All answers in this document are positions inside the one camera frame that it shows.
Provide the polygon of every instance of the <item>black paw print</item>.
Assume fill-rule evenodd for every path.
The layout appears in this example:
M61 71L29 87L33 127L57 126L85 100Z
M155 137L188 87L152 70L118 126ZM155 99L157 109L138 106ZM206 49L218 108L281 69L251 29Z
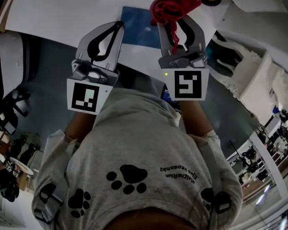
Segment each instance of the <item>black paw print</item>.
M210 211L214 205L213 205L213 199L214 199L214 191L212 188L206 188L204 190L202 190L202 192L200 193L202 199L203 199L203 203L204 206L206 207L206 209L208 211Z
M135 189L134 186L131 184L135 184L135 183L139 183L143 181L148 175L146 170L139 169L138 167L134 165L123 165L120 167L120 172L122 173L125 182L129 183L129 185L125 186L123 190L124 194L127 194L127 195L133 193ZM113 171L109 172L106 175L106 178L108 181L113 181L116 179L116 177L117 177L117 174ZM118 190L119 188L121 188L122 185L123 185L122 182L117 180L111 184L111 188L113 190ZM144 193L146 189L147 189L147 186L145 183L140 183L136 187L137 192L140 194Z
M73 210L71 212L71 215L74 218L80 218L81 216L84 216L84 210L83 209L88 209L90 207L89 202L84 201L85 200L90 200L91 195L88 192L84 192L82 189L77 189L76 193L70 197L68 200L68 206L71 209L81 209L79 212L78 210Z

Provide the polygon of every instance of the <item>ceiling light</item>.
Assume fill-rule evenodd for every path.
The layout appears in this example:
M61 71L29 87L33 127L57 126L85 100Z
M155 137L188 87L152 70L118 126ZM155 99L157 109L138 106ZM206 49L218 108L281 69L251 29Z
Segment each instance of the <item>ceiling light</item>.
M260 204L261 201L263 200L263 198L264 198L264 194L262 194L262 195L259 197L259 199L258 199L258 201L255 203L255 205Z
M266 188L264 189L264 193L266 193L269 188L270 188L270 185L267 185Z
M285 217L282 222L280 223L279 230L284 230L287 227L288 219Z

